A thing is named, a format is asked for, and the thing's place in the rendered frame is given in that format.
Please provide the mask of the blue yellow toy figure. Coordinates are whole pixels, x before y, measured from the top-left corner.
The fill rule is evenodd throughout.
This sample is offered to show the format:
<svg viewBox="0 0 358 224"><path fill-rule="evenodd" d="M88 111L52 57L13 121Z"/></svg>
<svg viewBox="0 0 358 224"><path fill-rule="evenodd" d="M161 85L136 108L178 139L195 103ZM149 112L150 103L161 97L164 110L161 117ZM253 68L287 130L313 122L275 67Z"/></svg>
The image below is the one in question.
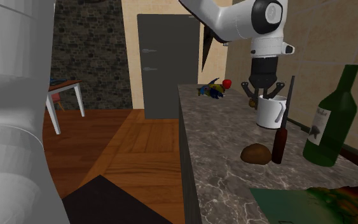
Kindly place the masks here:
<svg viewBox="0 0 358 224"><path fill-rule="evenodd" d="M211 82L206 85L203 85L200 88L197 88L198 96L206 95L213 99L219 99L220 97L224 97L226 89L222 84L215 84L216 80L218 80L218 78L212 80Z"/></svg>

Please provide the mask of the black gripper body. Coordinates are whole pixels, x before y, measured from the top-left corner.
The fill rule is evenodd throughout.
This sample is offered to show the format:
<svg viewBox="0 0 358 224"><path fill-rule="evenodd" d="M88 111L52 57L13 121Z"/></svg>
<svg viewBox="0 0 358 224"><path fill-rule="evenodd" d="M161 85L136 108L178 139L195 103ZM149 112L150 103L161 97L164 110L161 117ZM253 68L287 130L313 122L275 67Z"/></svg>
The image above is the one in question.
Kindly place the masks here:
<svg viewBox="0 0 358 224"><path fill-rule="evenodd" d="M278 57L252 58L251 85L258 89L269 89L277 81L278 61Z"/></svg>

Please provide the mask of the green map book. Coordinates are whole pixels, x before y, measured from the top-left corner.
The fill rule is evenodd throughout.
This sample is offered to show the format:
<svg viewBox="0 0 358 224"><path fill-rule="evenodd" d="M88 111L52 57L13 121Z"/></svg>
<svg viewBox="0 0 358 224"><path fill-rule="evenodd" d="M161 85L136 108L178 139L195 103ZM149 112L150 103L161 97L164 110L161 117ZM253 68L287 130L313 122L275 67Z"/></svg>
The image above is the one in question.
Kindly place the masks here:
<svg viewBox="0 0 358 224"><path fill-rule="evenodd" d="M251 193L270 224L358 224L358 186Z"/></svg>

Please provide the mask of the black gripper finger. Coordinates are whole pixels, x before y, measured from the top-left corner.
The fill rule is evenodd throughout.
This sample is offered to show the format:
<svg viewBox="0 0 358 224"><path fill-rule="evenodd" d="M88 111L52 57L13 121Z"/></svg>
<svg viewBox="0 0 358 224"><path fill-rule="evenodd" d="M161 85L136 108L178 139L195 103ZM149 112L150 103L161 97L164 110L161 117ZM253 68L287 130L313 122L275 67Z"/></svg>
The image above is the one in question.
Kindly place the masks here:
<svg viewBox="0 0 358 224"><path fill-rule="evenodd" d="M242 82L241 86L242 86L244 92L246 93L246 95L248 96L248 98L253 99L256 102L256 104L258 104L258 89L251 92L251 90L249 89L249 82L247 82L247 81Z"/></svg>
<svg viewBox="0 0 358 224"><path fill-rule="evenodd" d="M275 89L272 92L270 92L269 94L267 93L266 88L263 90L263 98L264 99L273 99L284 87L285 87L285 83L276 82Z"/></svg>

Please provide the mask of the white legged wooden table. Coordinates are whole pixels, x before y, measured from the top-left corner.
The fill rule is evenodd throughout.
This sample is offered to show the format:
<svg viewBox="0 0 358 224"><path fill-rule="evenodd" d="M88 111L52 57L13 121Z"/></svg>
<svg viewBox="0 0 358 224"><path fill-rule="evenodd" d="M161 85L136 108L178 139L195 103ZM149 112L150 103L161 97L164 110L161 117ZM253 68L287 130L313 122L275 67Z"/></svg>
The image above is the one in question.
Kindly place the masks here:
<svg viewBox="0 0 358 224"><path fill-rule="evenodd" d="M52 95L68 90L70 88L73 88L75 90L76 93L76 98L78 101L78 105L81 111L81 115L82 117L85 116L85 109L84 109L84 105L83 105L83 100L82 100L82 95L81 95L81 89L80 89L80 85L79 83L81 82L81 80L67 80L63 83L60 83L58 85L52 86L49 88L49 91L47 93L47 98L46 98L46 107L47 110L49 112L54 130L56 132L57 135L61 134L60 131L60 127L59 127L59 122L57 119L57 115L56 115L56 111L55 111L55 107L53 105L53 100L52 100Z"/></svg>

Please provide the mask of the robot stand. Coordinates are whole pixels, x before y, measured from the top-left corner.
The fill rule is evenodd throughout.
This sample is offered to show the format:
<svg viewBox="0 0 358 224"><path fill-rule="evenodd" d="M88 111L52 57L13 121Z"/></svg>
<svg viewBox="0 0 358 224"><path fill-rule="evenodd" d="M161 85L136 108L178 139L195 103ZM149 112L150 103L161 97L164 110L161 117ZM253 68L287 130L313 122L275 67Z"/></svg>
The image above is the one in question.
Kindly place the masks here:
<svg viewBox="0 0 358 224"><path fill-rule="evenodd" d="M62 202L70 224L172 224L101 175Z"/></svg>

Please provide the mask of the brown potato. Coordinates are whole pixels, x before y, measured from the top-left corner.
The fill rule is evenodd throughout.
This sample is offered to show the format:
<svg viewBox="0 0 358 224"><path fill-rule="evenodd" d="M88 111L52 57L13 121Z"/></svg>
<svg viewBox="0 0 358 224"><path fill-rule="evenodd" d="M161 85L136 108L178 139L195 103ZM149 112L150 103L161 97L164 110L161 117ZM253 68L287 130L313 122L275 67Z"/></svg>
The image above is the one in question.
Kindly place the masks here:
<svg viewBox="0 0 358 224"><path fill-rule="evenodd" d="M240 158L249 164L266 165L272 160L272 154L266 146L254 143L242 150Z"/></svg>

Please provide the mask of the red chair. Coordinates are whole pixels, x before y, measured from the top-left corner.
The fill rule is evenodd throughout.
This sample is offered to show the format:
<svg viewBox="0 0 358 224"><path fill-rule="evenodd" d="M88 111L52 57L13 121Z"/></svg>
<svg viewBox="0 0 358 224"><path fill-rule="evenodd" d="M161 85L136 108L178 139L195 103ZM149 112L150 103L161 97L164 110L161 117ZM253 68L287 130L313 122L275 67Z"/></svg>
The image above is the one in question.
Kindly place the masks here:
<svg viewBox="0 0 358 224"><path fill-rule="evenodd" d="M52 101L53 101L54 104L58 104L60 109L62 111L64 111L64 108L62 107L62 104L61 104L61 97L60 97L59 93L52 94Z"/></svg>

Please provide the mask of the white mug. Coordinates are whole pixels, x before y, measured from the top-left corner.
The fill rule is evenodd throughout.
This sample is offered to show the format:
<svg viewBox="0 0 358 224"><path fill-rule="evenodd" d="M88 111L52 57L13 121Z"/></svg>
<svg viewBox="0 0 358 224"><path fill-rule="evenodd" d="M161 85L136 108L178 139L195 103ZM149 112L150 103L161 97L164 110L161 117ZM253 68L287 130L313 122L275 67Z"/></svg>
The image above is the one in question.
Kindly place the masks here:
<svg viewBox="0 0 358 224"><path fill-rule="evenodd" d="M286 111L286 102L287 97L284 96L276 95L274 98L265 99L263 95L260 95L256 124L266 129L279 129Z"/></svg>

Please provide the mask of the green wine bottle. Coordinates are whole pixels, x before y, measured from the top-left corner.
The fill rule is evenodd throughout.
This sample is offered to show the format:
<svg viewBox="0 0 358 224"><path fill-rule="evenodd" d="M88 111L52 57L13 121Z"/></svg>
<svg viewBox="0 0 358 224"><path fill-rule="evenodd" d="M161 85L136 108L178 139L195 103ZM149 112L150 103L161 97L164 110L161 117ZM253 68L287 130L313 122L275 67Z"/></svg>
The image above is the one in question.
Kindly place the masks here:
<svg viewBox="0 0 358 224"><path fill-rule="evenodd" d="M347 64L336 90L319 103L303 149L309 162L323 167L336 163L357 113L351 93L357 72L357 64Z"/></svg>

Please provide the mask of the dark red handled knife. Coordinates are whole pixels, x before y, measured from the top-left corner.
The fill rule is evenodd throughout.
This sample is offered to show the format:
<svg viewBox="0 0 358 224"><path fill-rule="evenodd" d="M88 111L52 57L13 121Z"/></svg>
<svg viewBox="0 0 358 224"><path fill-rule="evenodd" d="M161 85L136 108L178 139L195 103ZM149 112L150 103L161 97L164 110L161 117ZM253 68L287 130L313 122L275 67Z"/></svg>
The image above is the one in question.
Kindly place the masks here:
<svg viewBox="0 0 358 224"><path fill-rule="evenodd" d="M289 91L287 95L286 110L284 111L282 117L281 126L275 133L275 139L274 139L273 150L272 150L272 162L276 164L281 164L284 150L286 147L286 141L287 141L286 124L287 124L287 117L289 114L289 107L291 103L294 81L295 81L295 76L292 76L291 84L289 86Z"/></svg>

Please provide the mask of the grey fridge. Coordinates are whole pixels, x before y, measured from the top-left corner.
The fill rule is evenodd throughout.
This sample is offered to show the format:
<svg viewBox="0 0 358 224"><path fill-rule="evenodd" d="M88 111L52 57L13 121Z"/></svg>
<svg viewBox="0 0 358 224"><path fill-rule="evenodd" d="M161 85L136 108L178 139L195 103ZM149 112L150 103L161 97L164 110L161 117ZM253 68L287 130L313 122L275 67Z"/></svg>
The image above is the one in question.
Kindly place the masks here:
<svg viewBox="0 0 358 224"><path fill-rule="evenodd" d="M200 22L185 14L138 14L146 119L179 118L178 85L198 83Z"/></svg>

